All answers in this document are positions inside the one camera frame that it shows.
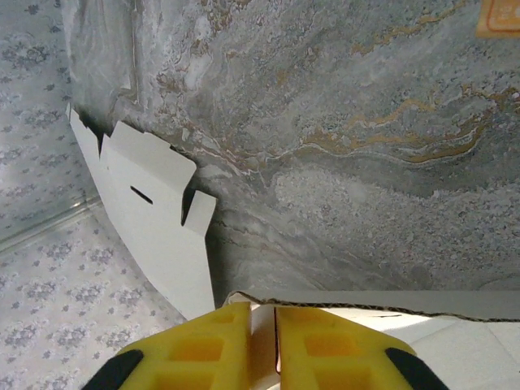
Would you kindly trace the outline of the aluminium corner post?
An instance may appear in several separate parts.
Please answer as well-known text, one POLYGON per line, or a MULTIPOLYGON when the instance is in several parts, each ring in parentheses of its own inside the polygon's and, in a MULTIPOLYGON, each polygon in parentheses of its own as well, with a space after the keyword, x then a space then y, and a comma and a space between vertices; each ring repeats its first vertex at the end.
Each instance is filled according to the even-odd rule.
POLYGON ((35 223, 32 226, 17 232, 11 236, 0 240, 0 255, 7 254, 19 247, 26 245, 29 241, 38 239, 48 231, 53 231, 55 228, 64 225, 68 221, 76 217, 82 217, 92 207, 101 203, 99 195, 86 198, 84 201, 75 203, 71 208, 62 211, 55 216, 44 219, 40 223, 35 223))

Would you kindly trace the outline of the white cardboard box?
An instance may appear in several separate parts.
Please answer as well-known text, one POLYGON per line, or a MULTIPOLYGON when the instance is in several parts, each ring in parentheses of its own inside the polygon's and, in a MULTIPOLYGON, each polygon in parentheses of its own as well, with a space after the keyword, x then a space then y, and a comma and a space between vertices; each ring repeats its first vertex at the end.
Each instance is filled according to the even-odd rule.
POLYGON ((73 108, 67 116, 108 218, 150 283, 186 319, 214 310, 205 237, 216 199, 196 191, 182 211, 196 163, 123 122, 98 139, 73 108))
POLYGON ((253 333, 274 340, 275 306, 316 307, 410 345, 449 390, 520 390, 520 291, 276 291, 248 301, 253 333))

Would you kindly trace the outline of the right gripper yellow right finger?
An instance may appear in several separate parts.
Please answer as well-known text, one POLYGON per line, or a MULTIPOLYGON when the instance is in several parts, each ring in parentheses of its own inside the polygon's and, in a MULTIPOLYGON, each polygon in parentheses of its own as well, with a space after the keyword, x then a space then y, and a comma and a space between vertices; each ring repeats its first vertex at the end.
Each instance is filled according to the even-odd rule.
POLYGON ((449 390, 404 341, 315 308, 276 309, 280 390, 449 390))

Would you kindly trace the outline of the small orange tag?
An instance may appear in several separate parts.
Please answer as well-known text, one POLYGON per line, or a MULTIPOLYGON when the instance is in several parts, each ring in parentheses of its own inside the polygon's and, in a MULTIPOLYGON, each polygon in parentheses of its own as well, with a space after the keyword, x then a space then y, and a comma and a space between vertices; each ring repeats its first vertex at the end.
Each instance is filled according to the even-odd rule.
POLYGON ((520 38, 520 0, 482 0, 476 36, 520 38))

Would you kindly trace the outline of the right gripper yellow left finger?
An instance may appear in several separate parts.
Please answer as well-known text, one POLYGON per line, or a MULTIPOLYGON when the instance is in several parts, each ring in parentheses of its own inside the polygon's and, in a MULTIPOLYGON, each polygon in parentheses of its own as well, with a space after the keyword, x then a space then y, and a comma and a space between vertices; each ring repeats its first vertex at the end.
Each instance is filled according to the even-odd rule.
POLYGON ((138 340, 81 390, 249 390, 250 313, 234 303, 138 340))

